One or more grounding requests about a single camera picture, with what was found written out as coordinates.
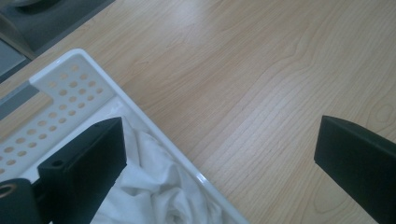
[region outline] black plastic block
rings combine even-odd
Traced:
[[[125,166],[121,118],[92,125],[41,163],[53,223],[90,223]]]
[[[379,223],[396,223],[396,145],[355,123],[324,116],[316,163]]]

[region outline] white cloth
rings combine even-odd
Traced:
[[[127,166],[92,223],[232,223],[155,138],[123,126]]]

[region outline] white laundry basket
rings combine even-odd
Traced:
[[[108,113],[108,104],[117,102],[126,105],[123,116],[148,129],[229,217],[248,223],[84,50],[67,52],[29,82],[52,102],[1,143],[0,182],[16,177],[36,181],[40,162]]]

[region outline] wooden table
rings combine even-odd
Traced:
[[[313,155],[322,115],[396,141],[396,1],[117,0],[0,97],[74,48],[252,223],[374,223]]]

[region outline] black bracket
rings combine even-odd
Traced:
[[[396,223],[396,145],[346,120],[324,116],[315,162],[379,223]]]
[[[43,161],[33,185],[0,183],[0,222],[90,223],[125,166],[121,118],[98,122]]]

